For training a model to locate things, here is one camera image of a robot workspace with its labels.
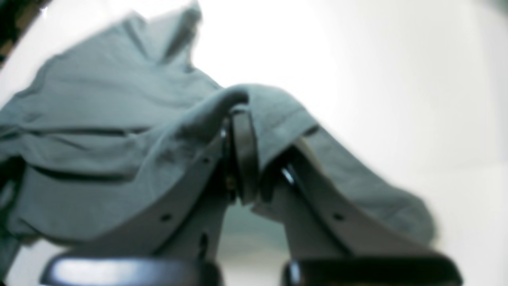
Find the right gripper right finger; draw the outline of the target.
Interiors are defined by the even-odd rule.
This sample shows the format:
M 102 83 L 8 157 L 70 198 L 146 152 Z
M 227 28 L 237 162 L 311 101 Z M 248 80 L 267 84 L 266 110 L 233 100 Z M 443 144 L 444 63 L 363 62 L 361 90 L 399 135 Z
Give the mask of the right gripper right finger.
M 261 181 L 259 213 L 285 230 L 282 286 L 461 286 L 455 263 L 383 226 L 347 199 L 298 139 Z

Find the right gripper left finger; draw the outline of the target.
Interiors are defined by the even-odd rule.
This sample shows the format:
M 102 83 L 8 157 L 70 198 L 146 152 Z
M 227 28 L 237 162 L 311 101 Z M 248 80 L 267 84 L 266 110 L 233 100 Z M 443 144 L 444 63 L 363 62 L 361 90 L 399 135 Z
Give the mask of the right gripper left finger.
M 214 263 L 225 212 L 256 200 L 259 162 L 249 108 L 236 105 L 165 194 L 121 226 L 54 257 L 42 286 L 222 286 Z

